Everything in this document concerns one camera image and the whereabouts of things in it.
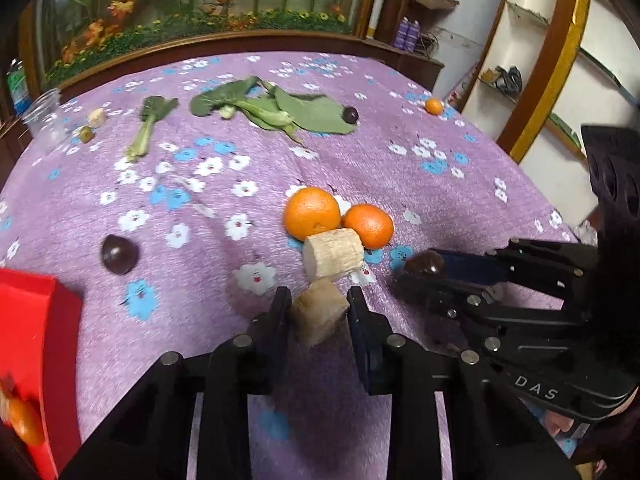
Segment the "blue flower print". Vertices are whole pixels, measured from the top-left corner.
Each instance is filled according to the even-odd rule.
[[[156,186],[149,193],[149,203],[156,205],[166,198],[166,188],[164,186]]]
[[[287,417],[282,413],[262,412],[260,414],[260,427],[274,440],[288,440],[289,439],[289,423]]]
[[[154,288],[145,280],[127,283],[124,301],[129,307],[129,315],[146,321],[158,307]]]
[[[195,140],[196,146],[206,146],[207,144],[213,144],[215,141],[211,137],[200,137]]]
[[[382,249],[376,249],[375,251],[371,251],[370,249],[364,249],[364,261],[368,264],[378,264],[382,261],[383,256]]]
[[[170,189],[166,196],[166,208],[168,211],[180,209],[182,204],[191,201],[191,195],[182,188]]]
[[[184,148],[183,150],[180,150],[178,153],[174,155],[174,159],[186,162],[188,160],[193,160],[197,156],[198,156],[198,150],[194,148]]]
[[[394,272],[404,269],[404,263],[414,255],[414,250],[406,245],[396,245],[389,251],[389,267]]]
[[[453,154],[453,158],[456,160],[458,164],[462,164],[463,166],[469,163],[469,159],[466,157],[464,153],[456,152]]]
[[[434,175],[441,175],[444,173],[448,167],[447,163],[443,160],[433,160],[432,162],[423,162],[422,169],[427,171],[428,173],[433,173]]]
[[[442,116],[445,119],[450,119],[452,118],[454,115],[456,114],[456,109],[452,106],[447,106],[447,108],[444,110],[444,112],[442,113]]]
[[[227,153],[235,151],[235,149],[236,145],[232,142],[216,142],[216,145],[213,147],[213,151],[220,155],[226,155]]]
[[[264,92],[263,88],[260,85],[256,85],[247,93],[248,97],[257,97],[258,95]]]
[[[300,240],[298,240],[297,238],[294,238],[291,235],[287,235],[288,238],[288,243],[289,243],[289,247],[291,247],[292,249],[297,250],[299,253],[302,252],[302,242]]]

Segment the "beige cylindrical vegetable piece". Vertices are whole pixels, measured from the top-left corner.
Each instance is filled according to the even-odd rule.
[[[327,339],[344,317],[349,302],[329,280],[317,280],[300,294],[291,305],[298,339],[306,346]]]
[[[106,121],[107,114],[102,108],[98,108],[97,110],[90,112],[86,117],[86,122],[92,128],[98,128],[99,126],[102,126]]]
[[[364,248],[353,229],[334,229],[307,237],[302,246],[302,260],[310,282],[332,279],[359,269]]]

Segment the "purple tablecloth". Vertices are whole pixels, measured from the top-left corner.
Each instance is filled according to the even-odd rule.
[[[240,114],[229,121],[190,114],[189,100],[202,89],[252,74],[356,106],[357,131],[302,132],[303,149]],[[150,153],[126,164],[140,103],[152,94],[177,97],[180,106],[156,123]],[[423,343],[415,313],[384,285],[412,252],[481,253],[514,235],[571,240],[558,213],[491,140],[450,108],[441,117],[422,110],[429,95],[374,60],[273,52],[185,60],[66,103],[69,128],[94,108],[110,117],[89,144],[73,139],[42,155],[33,142],[24,152],[2,192],[0,260],[53,274],[84,298],[82,439],[160,354],[211,351],[268,309],[275,286],[294,296],[305,288],[300,243],[281,222],[299,186],[330,190],[343,209],[369,202],[393,217],[390,246],[367,253],[366,268],[338,286],[362,285],[396,332]],[[100,264],[109,233],[142,250],[126,276]],[[540,297],[529,303],[549,307]],[[310,351],[292,340],[287,359],[274,396],[250,399],[255,478],[384,478],[390,399],[364,393],[348,332]]]

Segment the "purple bottle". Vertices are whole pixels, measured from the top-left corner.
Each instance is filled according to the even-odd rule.
[[[399,48],[400,50],[404,49],[404,39],[406,38],[406,34],[409,31],[409,20],[406,16],[400,22],[400,26],[398,27],[398,32],[396,33],[396,38],[394,39],[394,47]]]
[[[420,23],[413,22],[407,31],[406,40],[404,40],[404,49],[407,52],[413,52],[415,50],[415,44],[418,43],[418,38],[420,38]]]

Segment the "yellow strip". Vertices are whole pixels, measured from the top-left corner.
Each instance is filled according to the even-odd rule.
[[[517,163],[522,161],[533,144],[533,141],[536,140],[569,77],[569,72],[571,72],[575,57],[580,49],[580,42],[582,41],[584,27],[586,26],[587,16],[589,14],[590,1],[591,0],[576,0],[575,2],[572,23],[569,25],[569,31],[564,40],[562,52],[560,53],[556,67],[554,68],[551,78],[549,78],[549,82],[536,109],[529,118],[529,122],[509,152],[511,158]]]

